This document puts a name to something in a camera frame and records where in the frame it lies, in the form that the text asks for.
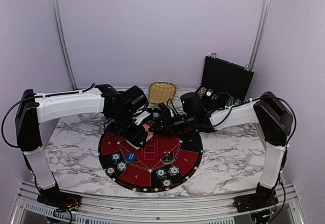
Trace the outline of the red playing card deck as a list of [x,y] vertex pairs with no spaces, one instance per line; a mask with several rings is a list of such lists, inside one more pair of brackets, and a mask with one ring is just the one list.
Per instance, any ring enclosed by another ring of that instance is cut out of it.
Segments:
[[130,145],[135,148],[144,148],[147,142],[152,139],[153,132],[149,131],[150,126],[148,124],[143,124],[141,126],[141,131],[138,135],[136,135],[135,139],[130,142]]

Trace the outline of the red black chip stack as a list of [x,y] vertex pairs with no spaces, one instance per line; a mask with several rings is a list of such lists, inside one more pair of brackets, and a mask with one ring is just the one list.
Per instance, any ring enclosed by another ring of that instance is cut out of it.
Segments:
[[163,179],[161,183],[164,188],[170,188],[172,186],[172,181],[168,178]]
[[115,168],[114,167],[108,167],[106,170],[105,170],[105,173],[106,175],[108,176],[112,176],[115,174]]

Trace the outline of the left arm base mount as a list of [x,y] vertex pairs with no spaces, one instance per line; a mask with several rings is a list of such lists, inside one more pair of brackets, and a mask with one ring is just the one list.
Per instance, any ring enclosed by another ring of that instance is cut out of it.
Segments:
[[49,201],[42,195],[38,195],[39,203],[54,207],[52,217],[60,218],[66,221],[75,221],[75,212],[79,210],[81,196],[76,194],[62,193],[62,198],[58,202]]

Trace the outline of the blue small blind button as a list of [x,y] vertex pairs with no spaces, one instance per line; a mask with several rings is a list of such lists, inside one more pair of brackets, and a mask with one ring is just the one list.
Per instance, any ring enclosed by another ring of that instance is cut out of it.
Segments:
[[125,158],[128,162],[135,162],[137,160],[137,154],[135,152],[128,152]]

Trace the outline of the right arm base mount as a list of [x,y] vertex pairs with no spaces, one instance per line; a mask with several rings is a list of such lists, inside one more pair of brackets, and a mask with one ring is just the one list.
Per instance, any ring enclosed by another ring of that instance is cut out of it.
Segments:
[[234,198],[233,207],[238,213],[250,212],[250,218],[254,223],[268,223],[277,209],[278,198],[266,199],[263,195],[249,194]]

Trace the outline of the green blue chip stack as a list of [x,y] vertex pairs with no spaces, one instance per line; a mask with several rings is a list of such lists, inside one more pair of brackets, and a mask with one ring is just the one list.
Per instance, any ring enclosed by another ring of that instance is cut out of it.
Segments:
[[167,172],[165,169],[157,169],[155,174],[158,179],[165,179],[167,177]]
[[116,152],[111,155],[111,160],[112,160],[113,164],[120,162],[120,159],[121,159],[120,153]]

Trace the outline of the clear round dealer button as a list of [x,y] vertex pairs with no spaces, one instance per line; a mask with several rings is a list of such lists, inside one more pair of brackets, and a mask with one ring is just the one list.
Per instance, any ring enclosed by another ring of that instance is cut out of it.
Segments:
[[160,161],[163,164],[170,164],[175,160],[173,151],[165,151],[160,156]]

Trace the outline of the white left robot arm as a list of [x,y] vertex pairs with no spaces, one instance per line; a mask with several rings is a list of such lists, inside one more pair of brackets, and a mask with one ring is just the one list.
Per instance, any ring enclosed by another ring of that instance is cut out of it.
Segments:
[[51,120],[81,114],[103,114],[113,122],[113,130],[134,147],[144,147],[147,131],[143,120],[148,99],[136,85],[126,91],[117,91],[110,84],[92,84],[91,87],[59,93],[24,92],[15,118],[17,145],[27,165],[35,175],[45,199],[53,206],[64,202],[56,180],[47,163],[39,125]]

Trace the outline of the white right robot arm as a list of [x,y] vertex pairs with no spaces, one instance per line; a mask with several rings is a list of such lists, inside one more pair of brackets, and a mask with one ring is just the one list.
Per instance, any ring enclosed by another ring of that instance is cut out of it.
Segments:
[[271,192],[285,165],[289,141],[297,128],[297,117],[291,105],[267,91],[260,97],[249,99],[240,105],[225,106],[221,110],[207,111],[200,96],[195,92],[180,97],[183,114],[160,103],[150,132],[173,136],[179,131],[193,128],[212,133],[228,127],[252,124],[262,141],[266,158],[258,184],[261,188],[252,195],[252,204],[262,208],[271,200]]

